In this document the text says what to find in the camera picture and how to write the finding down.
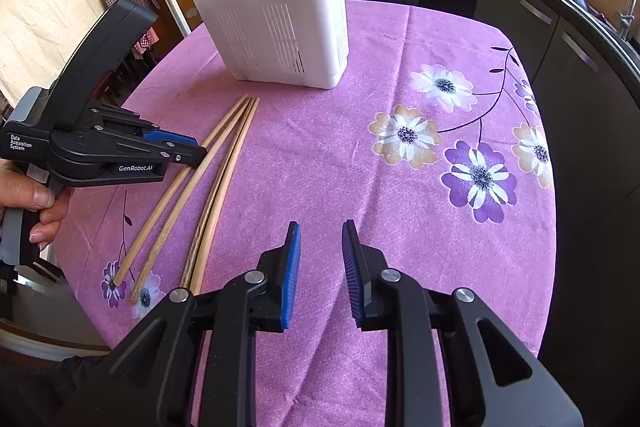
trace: slotted vent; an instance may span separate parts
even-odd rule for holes
[[[340,60],[340,66],[342,67],[347,60],[347,25],[343,2],[334,4],[334,24],[338,45],[338,60]]]
[[[245,70],[257,70],[258,64],[255,62],[254,54],[246,41],[244,31],[238,20],[235,10],[225,10],[216,14],[226,40],[231,46],[234,58],[241,68]]]
[[[286,4],[263,6],[262,12],[269,26],[283,73],[304,73],[302,57],[293,31],[293,24]]]

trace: white container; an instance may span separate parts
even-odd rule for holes
[[[331,89],[347,66],[344,0],[193,0],[239,80]]]

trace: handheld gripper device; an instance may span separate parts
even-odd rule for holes
[[[299,264],[300,225],[291,222],[284,245],[222,289],[172,290],[92,368],[55,425],[111,427],[114,415],[123,427],[190,425],[204,336],[212,331],[198,425],[255,427],[256,333],[289,327]]]
[[[0,157],[49,186],[92,187],[159,182],[170,162],[196,167],[207,151],[196,140],[161,130],[133,111],[92,100],[156,15],[119,0],[95,23],[49,89],[31,87],[0,130]],[[39,258],[29,233],[38,212],[7,208],[0,267]]]
[[[440,427],[431,330],[437,330],[452,427],[582,427],[580,411],[513,332],[469,288],[428,290],[342,226],[351,314],[387,331],[385,427]]]

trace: wooden chopstick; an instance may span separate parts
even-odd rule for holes
[[[193,275],[191,276],[191,283],[189,288],[191,290],[191,293],[193,293],[194,295],[200,293],[200,287],[202,286],[202,279],[204,277],[204,270],[207,266],[207,259],[209,258],[209,250],[211,250],[213,235],[216,232],[218,220],[220,219],[220,210],[222,210],[222,203],[225,201],[226,191],[229,188],[229,182],[231,181],[231,176],[234,173],[234,168],[236,167],[236,162],[238,161],[238,156],[240,155],[240,151],[242,149],[242,144],[244,143],[246,134],[249,131],[251,121],[254,119],[255,110],[258,109],[259,103],[260,98],[254,98],[251,109],[243,118],[244,121],[242,122],[240,133],[238,134],[238,140],[234,144],[233,150],[229,156],[229,162],[225,166],[224,173],[222,174],[220,188],[218,189],[215,200],[213,202],[211,213],[209,214],[209,219],[207,220],[207,227],[205,228],[204,235],[202,237],[202,242],[200,244],[200,249],[198,250],[196,263],[193,268]]]
[[[209,146],[209,144],[213,141],[213,139],[225,127],[226,123],[231,119],[231,117],[236,113],[236,111],[238,111],[238,108],[242,105],[242,102],[244,102],[246,98],[247,98],[247,95],[246,94],[243,95],[234,104],[234,107],[229,109],[228,113],[222,117],[222,120],[218,122],[218,124],[211,130],[209,135],[202,141],[201,145],[203,147],[206,148]],[[133,241],[133,244],[130,246],[129,251],[127,251],[127,255],[122,261],[122,264],[118,269],[118,273],[116,273],[116,277],[114,277],[113,279],[114,285],[120,286],[122,284],[122,281],[124,281],[124,278],[127,275],[127,271],[129,271],[129,268],[131,268],[133,261],[135,261],[136,256],[138,255],[140,248],[142,248],[142,245],[144,245],[149,233],[151,232],[153,227],[156,225],[156,222],[158,222],[158,219],[164,212],[165,208],[167,207],[171,199],[174,197],[174,194],[176,193],[180,185],[182,185],[182,182],[187,177],[187,174],[189,174],[189,172],[191,171],[193,171],[193,168],[183,167],[182,170],[175,177],[175,180],[171,183],[169,188],[166,190],[166,192],[164,193],[164,196],[162,196],[162,199],[156,205],[154,211],[148,217],[145,224],[142,226],[142,229],[140,230],[140,232],[138,232],[138,236]]]
[[[142,286],[144,285],[146,278],[149,277],[149,272],[151,272],[151,269],[154,267],[154,263],[158,258],[158,254],[160,253],[160,250],[162,250],[162,246],[164,245],[166,238],[169,236],[169,233],[174,227],[175,221],[178,219],[178,216],[180,216],[180,212],[184,208],[187,200],[189,199],[189,196],[191,196],[193,189],[196,187],[196,185],[198,185],[198,182],[200,181],[203,174],[207,170],[207,167],[209,167],[209,164],[211,163],[212,159],[214,158],[218,150],[220,150],[220,147],[222,146],[223,142],[226,140],[226,137],[228,137],[229,134],[231,134],[231,131],[238,123],[238,120],[240,120],[240,118],[244,114],[244,110],[250,104],[250,102],[251,100],[246,100],[245,102],[242,103],[242,109],[236,113],[236,115],[231,119],[231,122],[229,122],[225,130],[220,134],[218,139],[213,143],[213,145],[211,146],[211,149],[209,150],[207,155],[204,157],[204,160],[202,160],[202,163],[200,163],[196,171],[193,173],[193,176],[187,183],[187,186],[182,191],[182,194],[180,194],[178,201],[175,202],[175,205],[172,208],[171,213],[169,214],[169,217],[167,217],[166,222],[162,227],[162,230],[160,230],[160,233],[156,238],[154,245],[151,247],[151,251],[149,252],[149,255],[146,258],[145,266],[142,267],[142,272],[140,272],[140,275],[136,280],[136,285],[134,286],[133,291],[131,293],[132,304],[135,304],[136,302],[138,302],[138,297],[140,297],[140,290],[142,290]]]
[[[220,163],[220,167],[218,168],[218,172],[216,173],[216,177],[213,180],[213,184],[211,185],[209,196],[207,197],[207,201],[204,204],[204,208],[200,216],[200,221],[198,222],[196,232],[193,235],[193,240],[191,241],[191,248],[189,249],[187,261],[184,264],[182,279],[180,279],[180,286],[182,288],[188,288],[191,284],[191,277],[193,276],[193,268],[196,263],[196,258],[198,257],[198,251],[200,249],[200,244],[202,243],[202,238],[204,236],[204,231],[207,226],[207,221],[209,220],[209,216],[211,214],[211,209],[213,208],[216,195],[218,193],[218,190],[220,189],[222,176],[225,173],[226,166],[229,163],[229,158],[231,158],[231,155],[233,154],[233,151],[236,147],[236,143],[238,143],[238,139],[240,137],[240,134],[242,133],[242,126],[244,125],[244,122],[246,121],[246,118],[249,115],[250,109],[251,109],[251,105],[248,105],[247,108],[244,110],[244,115],[242,115],[242,120],[240,121],[240,125],[236,129],[236,134],[233,140],[231,140],[229,149],[226,151],[225,157],[222,159],[222,162]]]

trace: metal screw head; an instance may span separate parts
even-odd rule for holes
[[[400,272],[398,270],[394,270],[393,268],[387,268],[382,270],[380,273],[380,277],[387,282],[398,282],[400,280]]]
[[[169,293],[169,299],[171,300],[171,302],[185,302],[188,298],[189,292],[184,288],[176,288],[171,293]]]
[[[473,302],[476,298],[476,294],[469,288],[458,288],[456,290],[456,299],[462,302]]]
[[[260,270],[251,270],[244,274],[244,280],[249,284],[258,284],[264,281],[264,273]]]

